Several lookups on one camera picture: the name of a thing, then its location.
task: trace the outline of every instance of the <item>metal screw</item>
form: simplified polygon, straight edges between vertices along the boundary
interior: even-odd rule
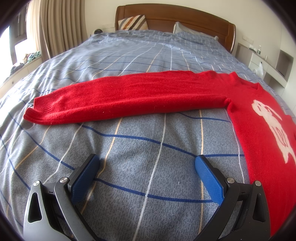
[[[34,187],[35,187],[35,186],[38,186],[39,183],[40,183],[40,182],[37,180],[37,181],[33,182],[33,186],[34,186]]]
[[[68,181],[68,178],[62,177],[59,181],[60,181],[60,183],[65,183],[66,181]]]
[[[258,187],[260,187],[261,186],[261,182],[255,181],[255,185],[258,186]]]
[[[228,177],[228,178],[227,178],[227,182],[228,182],[228,183],[234,183],[234,179],[233,179],[232,177]]]

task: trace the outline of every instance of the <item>beige curtain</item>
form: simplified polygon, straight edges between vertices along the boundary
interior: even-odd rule
[[[84,0],[32,0],[27,11],[27,38],[46,61],[87,39]]]

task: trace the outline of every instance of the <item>wall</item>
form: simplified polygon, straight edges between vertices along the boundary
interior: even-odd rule
[[[268,61],[276,66],[281,43],[281,22],[277,16],[260,0],[85,0],[85,21],[88,36],[100,28],[104,32],[114,31],[117,6],[134,3],[165,3],[195,8],[224,18],[236,25],[237,43],[249,43],[243,35],[254,41],[253,46],[262,46],[261,56],[268,55]]]
[[[296,115],[296,44],[284,26],[282,26],[280,49],[294,58],[288,83],[281,97]]]

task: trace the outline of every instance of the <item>white dog design on sweater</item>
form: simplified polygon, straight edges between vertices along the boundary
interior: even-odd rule
[[[282,118],[272,108],[270,108],[268,105],[265,105],[258,100],[254,100],[252,104],[252,108],[258,115],[262,116],[266,121],[266,123],[268,124],[271,132],[273,133],[276,139],[276,143],[278,144],[279,149],[283,153],[285,163],[288,162],[289,153],[292,155],[296,163],[296,157],[290,145],[287,134],[283,130],[277,118],[274,117],[272,113],[275,114],[280,120],[282,120]]]

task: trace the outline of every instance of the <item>wooden headboard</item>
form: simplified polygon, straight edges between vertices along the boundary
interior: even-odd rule
[[[189,7],[156,3],[118,6],[115,29],[119,29],[119,20],[142,14],[145,15],[150,30],[172,33],[175,22],[180,22],[190,29],[211,36],[218,36],[220,44],[230,53],[233,50],[235,41],[234,24],[210,13]]]

